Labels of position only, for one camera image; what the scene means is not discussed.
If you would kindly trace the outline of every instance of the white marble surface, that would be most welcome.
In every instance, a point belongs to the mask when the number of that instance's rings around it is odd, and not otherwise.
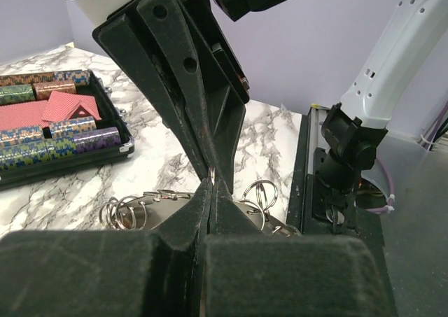
[[[111,196],[158,188],[194,192],[200,183],[176,137],[111,59],[64,46],[0,66],[0,75],[69,69],[92,69],[112,87],[112,101],[127,111],[136,139],[134,157],[0,192],[0,237],[22,229],[99,229],[98,211]],[[286,219],[300,120],[299,114],[250,101],[235,157],[235,197],[257,179],[273,181],[279,200],[271,214],[280,220]]]

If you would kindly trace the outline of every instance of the black case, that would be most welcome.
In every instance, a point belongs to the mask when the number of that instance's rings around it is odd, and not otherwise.
[[[13,170],[0,171],[0,191],[131,158],[132,153],[135,151],[134,138],[130,134],[125,121],[109,99],[101,79],[96,77],[91,70],[89,72],[89,85],[77,86],[76,91],[79,94],[95,97],[101,116],[101,120],[96,121],[97,129],[117,127],[120,132],[122,145],[83,153],[61,160],[51,160]],[[43,133],[46,138],[50,138],[48,128],[44,128]]]

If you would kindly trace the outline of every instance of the screw hole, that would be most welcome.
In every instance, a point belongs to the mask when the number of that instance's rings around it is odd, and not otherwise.
[[[183,61],[183,67],[187,72],[194,73],[197,70],[197,62],[191,57],[185,58]]]
[[[164,20],[165,18],[167,18],[168,12],[167,9],[165,8],[165,6],[162,6],[160,4],[156,5],[154,7],[154,16],[156,18],[158,18],[159,20]]]

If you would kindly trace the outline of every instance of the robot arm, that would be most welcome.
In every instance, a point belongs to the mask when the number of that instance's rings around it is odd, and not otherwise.
[[[199,179],[213,168],[232,192],[249,82],[210,0],[74,1],[96,24],[94,39],[179,139]],[[286,0],[215,1],[237,20]]]
[[[361,171],[372,168],[393,109],[447,28],[448,0],[397,3],[356,81],[322,126],[330,152],[318,179],[337,194],[327,203],[338,203],[335,198],[356,188]],[[337,205],[342,213],[348,206],[347,200]]]
[[[385,128],[401,94],[448,29],[448,0],[401,0],[369,59],[341,98],[363,127]]]

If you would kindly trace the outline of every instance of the cable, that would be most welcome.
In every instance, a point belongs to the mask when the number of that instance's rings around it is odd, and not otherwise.
[[[383,207],[376,208],[376,209],[368,209],[368,211],[372,212],[372,213],[390,213],[391,211],[395,210],[393,207],[393,203],[395,203],[395,184],[393,184],[391,172],[387,168],[384,161],[381,158],[377,157],[377,162],[378,162],[379,166],[381,167],[381,169],[383,170],[384,174],[386,175],[386,178],[387,178],[387,181],[389,184],[389,196],[387,198],[386,205],[384,205]]]
[[[425,136],[425,137],[428,139],[428,141],[430,141],[430,142],[435,142],[435,141],[437,141],[437,138],[436,138],[437,135],[439,135],[439,138],[441,137],[441,135],[440,135],[440,130],[443,129],[443,128],[445,128],[445,127],[447,126],[447,124],[448,124],[448,118],[447,118],[444,122],[442,122],[443,117],[447,114],[447,112],[448,112],[448,101],[447,101],[447,103],[443,106],[443,108],[442,108],[442,110],[440,111],[439,115],[438,115],[437,118],[435,119],[435,126],[434,126],[434,128],[433,128],[433,131],[430,133],[429,136]],[[425,144],[423,145],[423,147],[424,147],[425,149],[430,150],[430,149],[433,147],[433,145],[429,145],[429,144],[425,143]]]

